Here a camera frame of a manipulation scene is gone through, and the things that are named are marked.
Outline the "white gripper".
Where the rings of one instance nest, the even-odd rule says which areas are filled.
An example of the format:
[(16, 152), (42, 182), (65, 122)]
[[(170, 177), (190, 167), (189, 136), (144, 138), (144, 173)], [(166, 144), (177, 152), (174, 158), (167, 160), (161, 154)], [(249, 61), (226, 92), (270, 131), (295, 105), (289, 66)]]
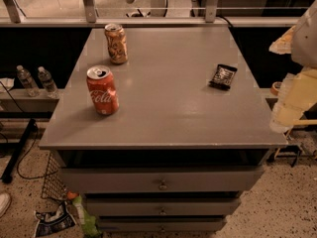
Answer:
[(317, 103), (317, 70), (304, 67), (296, 75), (289, 73), (282, 82), (278, 101), (280, 109), (272, 110), (269, 128), (275, 133), (285, 133), (293, 126), (280, 121), (298, 121)]

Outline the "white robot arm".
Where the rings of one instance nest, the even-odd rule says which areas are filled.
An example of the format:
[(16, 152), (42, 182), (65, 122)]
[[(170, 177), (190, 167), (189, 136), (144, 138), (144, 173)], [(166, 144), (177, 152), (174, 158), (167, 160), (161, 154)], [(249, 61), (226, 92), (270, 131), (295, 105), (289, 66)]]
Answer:
[(315, 125), (315, 120), (301, 117), (317, 103), (317, 1), (268, 50), (279, 55), (291, 54), (291, 59), (303, 66), (299, 73), (288, 74), (282, 81), (270, 129), (284, 133), (295, 125)]

